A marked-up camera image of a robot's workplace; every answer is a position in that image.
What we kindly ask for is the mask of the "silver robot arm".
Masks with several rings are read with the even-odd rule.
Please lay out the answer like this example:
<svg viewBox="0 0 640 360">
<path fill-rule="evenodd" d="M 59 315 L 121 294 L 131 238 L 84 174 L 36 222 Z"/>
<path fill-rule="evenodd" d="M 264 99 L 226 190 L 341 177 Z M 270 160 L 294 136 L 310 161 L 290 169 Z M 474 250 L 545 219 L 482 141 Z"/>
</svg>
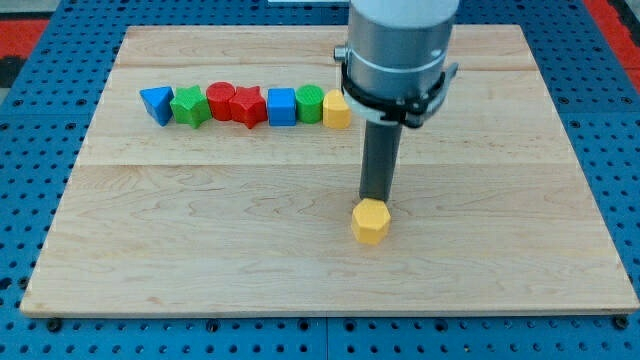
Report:
<svg viewBox="0 0 640 360">
<path fill-rule="evenodd" d="M 334 51 L 348 104 L 377 125 L 420 128 L 443 104 L 458 65 L 444 66 L 459 0 L 352 0 Z"/>
</svg>

